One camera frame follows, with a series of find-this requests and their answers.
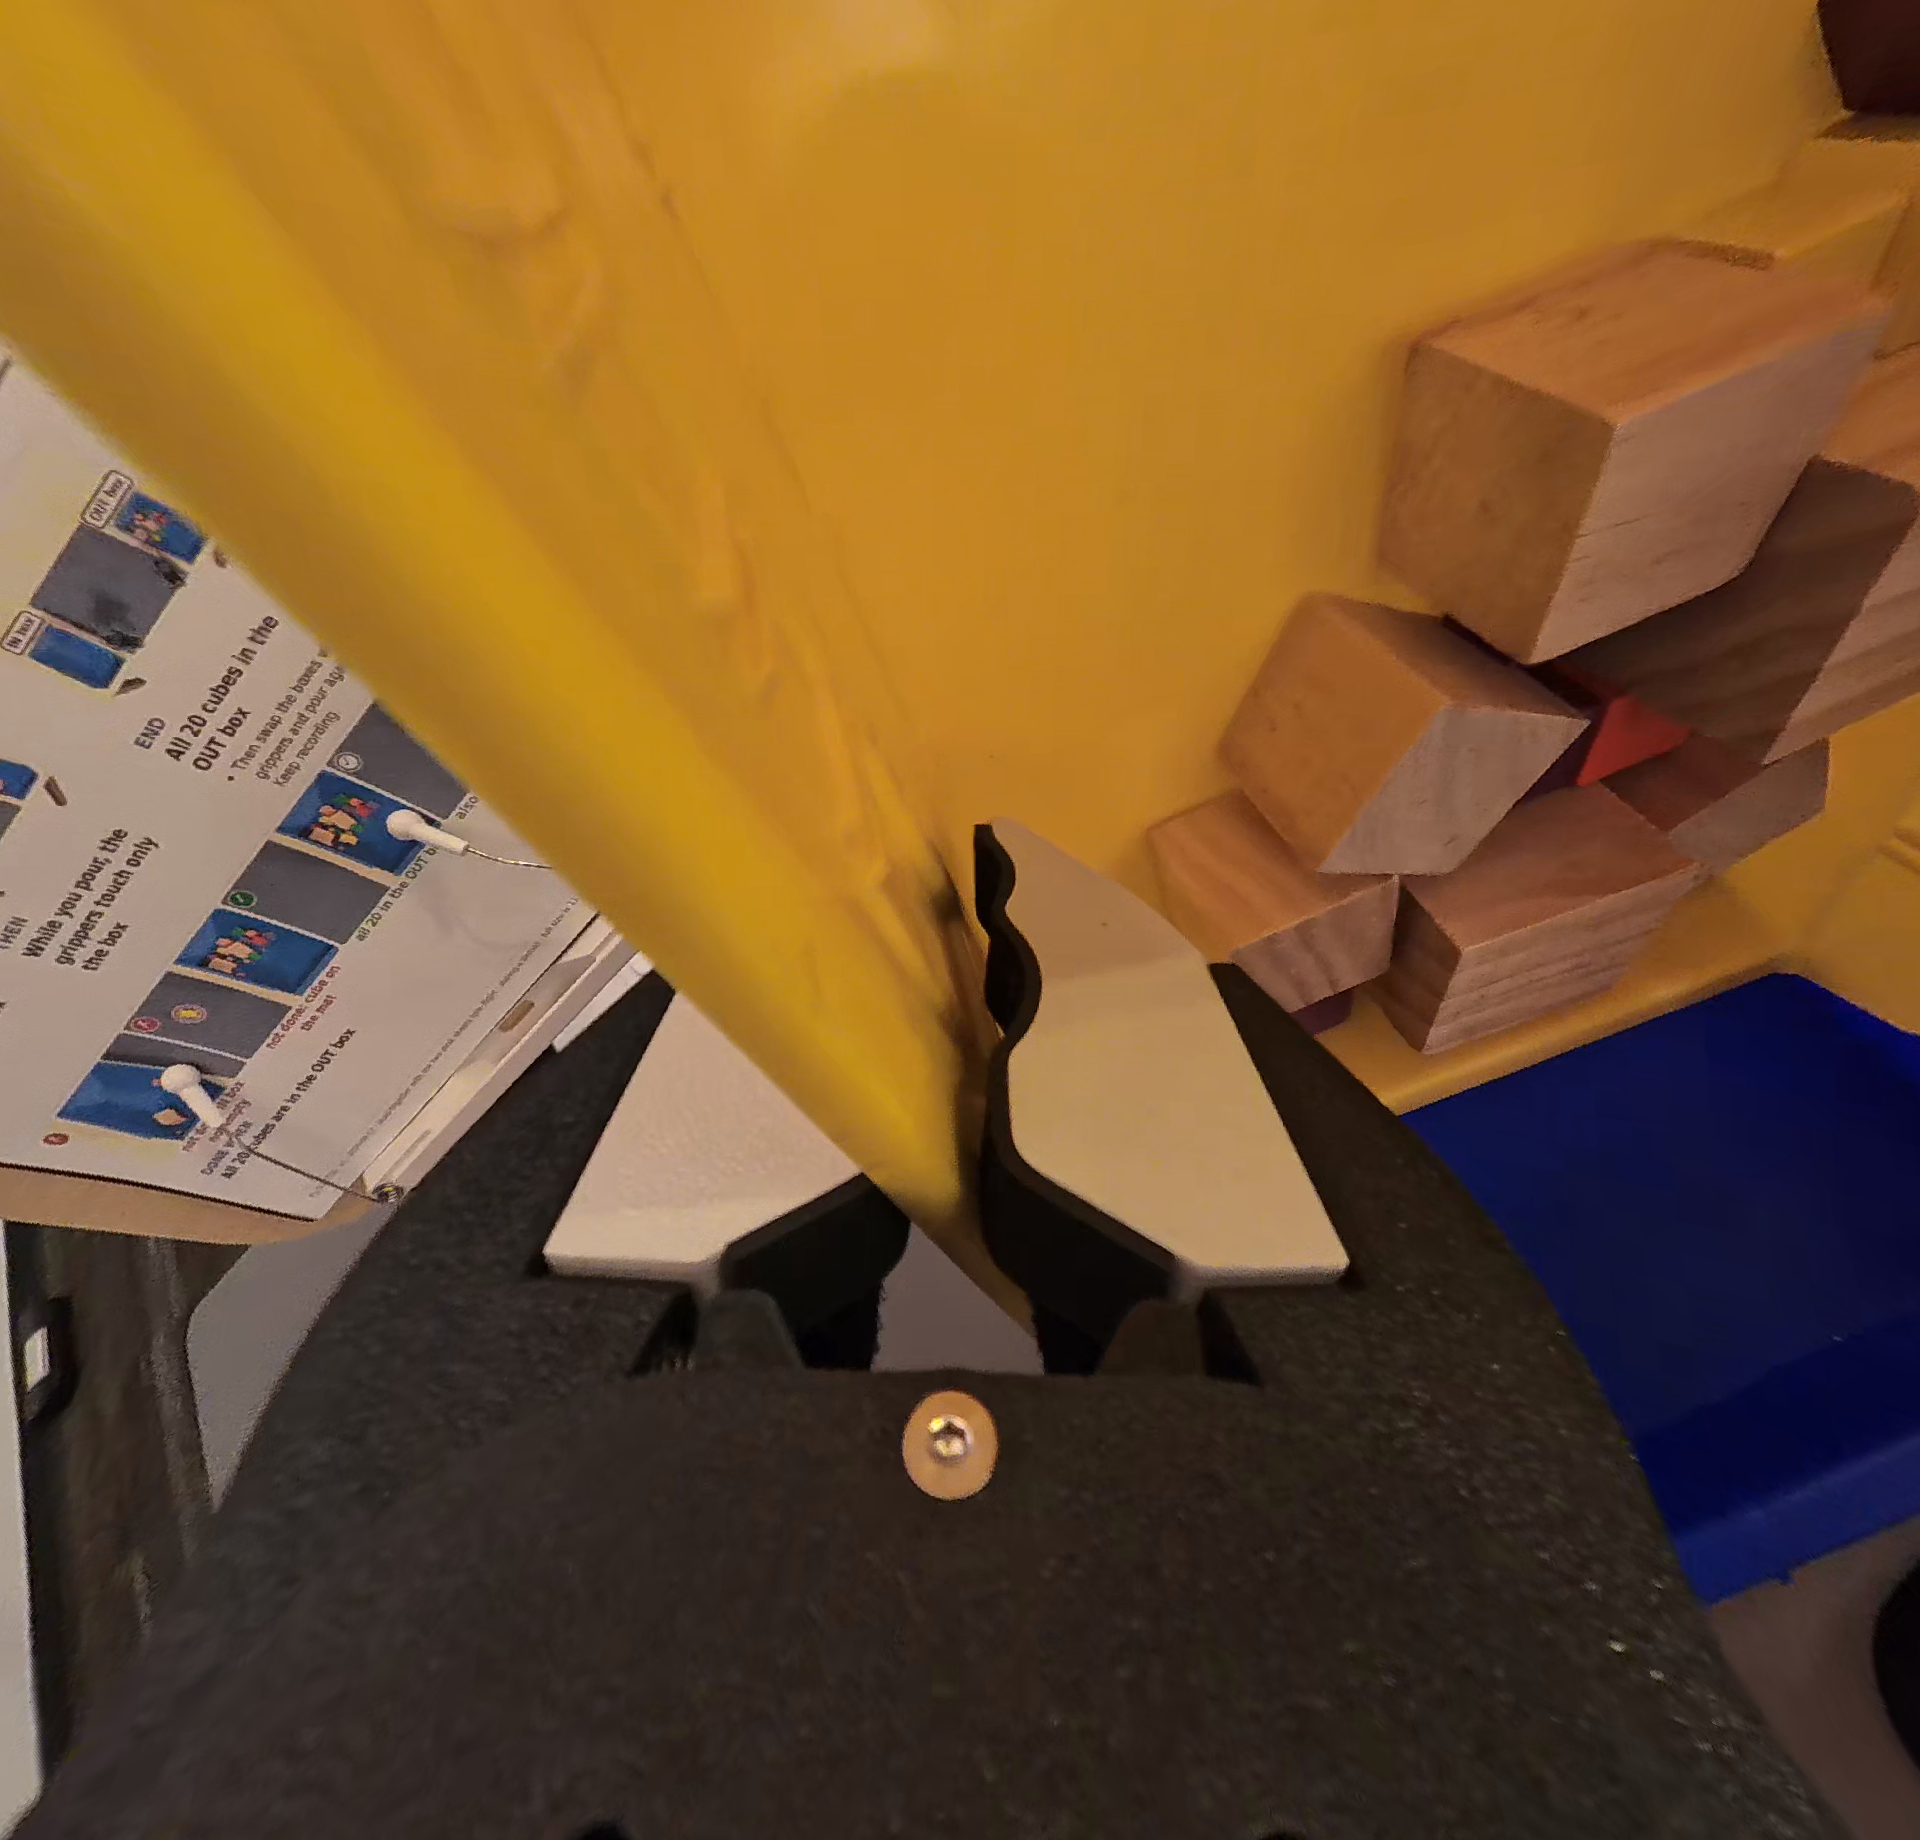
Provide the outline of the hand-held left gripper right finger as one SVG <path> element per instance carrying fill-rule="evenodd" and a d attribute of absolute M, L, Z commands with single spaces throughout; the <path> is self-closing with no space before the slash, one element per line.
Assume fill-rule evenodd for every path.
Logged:
<path fill-rule="evenodd" d="M 1288 1012 L 1016 818 L 973 826 L 973 912 L 995 1023 L 982 1239 L 1045 1373 L 1097 1373 L 1139 1307 L 1348 1280 L 1252 1047 L 1305 1042 Z"/>

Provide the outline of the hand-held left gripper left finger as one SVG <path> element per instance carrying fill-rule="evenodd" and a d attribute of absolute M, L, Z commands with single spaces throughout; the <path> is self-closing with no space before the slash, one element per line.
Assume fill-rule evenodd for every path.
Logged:
<path fill-rule="evenodd" d="M 667 1003 L 540 1263 L 760 1290 L 809 1370 L 868 1373 L 908 1214 L 682 994 Z"/>

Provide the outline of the blue plastic box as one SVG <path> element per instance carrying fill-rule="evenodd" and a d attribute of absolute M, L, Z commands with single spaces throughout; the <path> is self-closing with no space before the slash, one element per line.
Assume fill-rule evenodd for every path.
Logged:
<path fill-rule="evenodd" d="M 1768 973 L 1407 1124 L 1551 1295 L 1697 1601 L 1914 1517 L 1914 1034 Z"/>

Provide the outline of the yellow plastic box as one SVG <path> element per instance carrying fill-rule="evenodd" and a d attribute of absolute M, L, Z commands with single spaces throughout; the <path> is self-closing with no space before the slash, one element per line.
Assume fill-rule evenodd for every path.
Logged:
<path fill-rule="evenodd" d="M 1820 0 L 2 0 L 2 337 L 1012 1317 L 976 818 L 1129 864 L 1433 321 Z"/>

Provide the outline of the pile of wooden cubes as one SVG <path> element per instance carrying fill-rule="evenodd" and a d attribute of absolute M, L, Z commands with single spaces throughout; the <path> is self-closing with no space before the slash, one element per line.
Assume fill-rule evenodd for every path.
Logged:
<path fill-rule="evenodd" d="M 1412 343 L 1380 565 L 1305 593 L 1153 826 L 1163 912 L 1305 1034 L 1418 1053 L 1621 981 L 1914 699 L 1914 0 L 1820 0 L 1844 119 L 1763 192 Z"/>

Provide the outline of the white instruction poster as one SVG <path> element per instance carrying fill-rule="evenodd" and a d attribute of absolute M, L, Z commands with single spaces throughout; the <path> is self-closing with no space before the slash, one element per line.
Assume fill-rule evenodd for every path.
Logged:
<path fill-rule="evenodd" d="M 634 950 L 13 347 L 0 377 L 2 1172 L 242 1220 L 418 1186 Z"/>

